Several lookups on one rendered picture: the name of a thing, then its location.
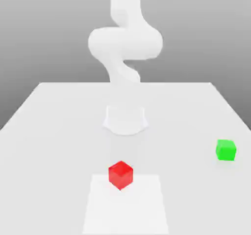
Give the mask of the small red cube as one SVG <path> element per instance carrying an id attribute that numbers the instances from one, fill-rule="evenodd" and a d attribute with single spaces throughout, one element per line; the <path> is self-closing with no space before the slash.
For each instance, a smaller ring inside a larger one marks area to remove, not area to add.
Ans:
<path id="1" fill-rule="evenodd" d="M 122 190 L 133 182 L 133 168 L 119 161 L 108 168 L 108 179 L 118 190 Z"/>

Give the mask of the small green cube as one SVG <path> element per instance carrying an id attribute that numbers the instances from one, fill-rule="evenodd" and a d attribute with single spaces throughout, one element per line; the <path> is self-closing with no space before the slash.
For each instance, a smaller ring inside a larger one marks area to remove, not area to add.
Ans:
<path id="1" fill-rule="evenodd" d="M 236 145 L 232 140 L 219 139 L 216 145 L 216 155 L 219 160 L 234 161 L 236 155 Z"/>

